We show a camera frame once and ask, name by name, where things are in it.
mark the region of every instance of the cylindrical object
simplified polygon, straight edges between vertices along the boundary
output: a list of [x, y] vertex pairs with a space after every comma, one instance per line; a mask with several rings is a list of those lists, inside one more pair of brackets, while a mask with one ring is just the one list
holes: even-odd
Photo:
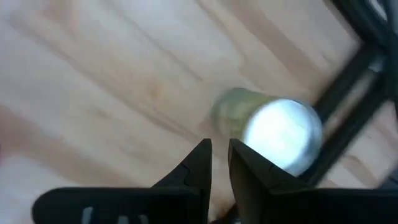
[[215, 126], [287, 171], [299, 175], [315, 160], [322, 124], [305, 103], [233, 88], [213, 107]]

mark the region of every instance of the metal rod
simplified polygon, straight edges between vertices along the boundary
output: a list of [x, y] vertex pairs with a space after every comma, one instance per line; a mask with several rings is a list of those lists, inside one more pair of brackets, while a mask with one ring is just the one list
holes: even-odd
[[386, 63], [386, 94], [395, 103], [396, 115], [398, 117], [398, 1], [384, 1], [388, 29], [388, 48]]
[[387, 100], [384, 93], [384, 75], [379, 74], [366, 94], [346, 117], [337, 130], [326, 140], [320, 155], [299, 178], [316, 186], [333, 164], [345, 152], [347, 146]]
[[350, 89], [364, 75], [371, 62], [375, 61], [378, 51], [375, 44], [363, 44], [314, 104], [313, 107], [323, 124], [328, 121]]
[[368, 1], [332, 0], [360, 38], [386, 45], [386, 23]]

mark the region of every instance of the wood grain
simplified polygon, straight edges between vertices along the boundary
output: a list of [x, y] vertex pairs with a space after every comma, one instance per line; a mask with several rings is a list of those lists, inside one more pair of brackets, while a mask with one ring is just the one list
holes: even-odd
[[[311, 103], [358, 47], [316, 0], [2, 0], [0, 17], [2, 223], [29, 223], [53, 187], [151, 186], [202, 138], [213, 219], [233, 201], [228, 140], [208, 117], [217, 97], [240, 86]], [[322, 186], [383, 180], [398, 159], [392, 112]]]

